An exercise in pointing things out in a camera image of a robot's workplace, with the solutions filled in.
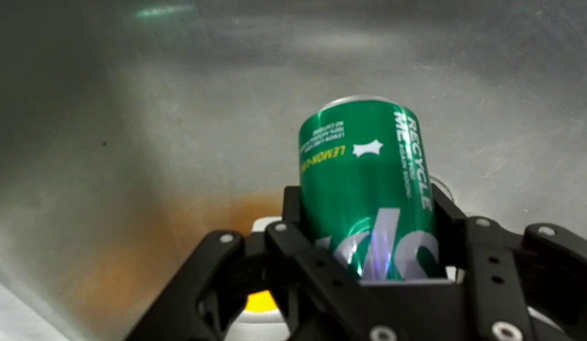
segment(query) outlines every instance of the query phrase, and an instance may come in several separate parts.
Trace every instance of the white logo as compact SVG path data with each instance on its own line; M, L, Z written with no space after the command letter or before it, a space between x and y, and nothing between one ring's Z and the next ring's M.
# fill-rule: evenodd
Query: white logo
M354 143L354 154L356 156L362 156L365 153L375 153L375 154L380 154L380 149L382 149L384 143L380 143L379 139L373 139L369 143Z
M367 253L363 259L362 270L363 279L384 279L388 278L388 270L392 260L403 278L426 278L418 249L426 247L433 259L439 259L439 242L433 234L426 230L407 232L403 238L396 242L398 226L399 226L399 207L379 207L373 230L358 232L346 236L333 251L333 255L343 262L350 264L358 245L369 238Z

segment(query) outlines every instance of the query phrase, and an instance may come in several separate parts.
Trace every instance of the soda can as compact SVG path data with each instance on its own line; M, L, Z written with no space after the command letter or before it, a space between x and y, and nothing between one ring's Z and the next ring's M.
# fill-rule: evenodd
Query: soda can
M299 128L312 238L362 279L441 276L416 115L371 96L335 99Z

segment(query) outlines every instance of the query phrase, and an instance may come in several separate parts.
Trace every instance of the yellow part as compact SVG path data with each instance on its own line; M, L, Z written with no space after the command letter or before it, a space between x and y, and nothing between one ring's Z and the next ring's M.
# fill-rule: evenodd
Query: yellow part
M246 312L271 312L276 310L276 302L269 289L256 291L248 295L248 304L244 306Z

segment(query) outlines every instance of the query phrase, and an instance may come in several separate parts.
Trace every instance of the gray background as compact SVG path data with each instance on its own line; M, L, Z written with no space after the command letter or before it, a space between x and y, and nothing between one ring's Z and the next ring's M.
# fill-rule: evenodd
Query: gray background
M210 209L297 183L297 126L344 94L411 105L464 209L587 238L587 0L13 0L0 279L123 336Z

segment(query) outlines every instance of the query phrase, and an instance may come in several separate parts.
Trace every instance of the screw hole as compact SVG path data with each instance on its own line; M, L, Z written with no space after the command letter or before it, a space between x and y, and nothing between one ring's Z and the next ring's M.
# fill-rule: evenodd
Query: screw hole
M498 341L522 341L521 329L515 323L504 319L492 325L492 332Z
M369 332L371 341L396 341L396 332L394 329L386 327L386 325L375 325Z
M504 278L502 278L502 276L490 276L490 279L492 279L494 283L504 283Z

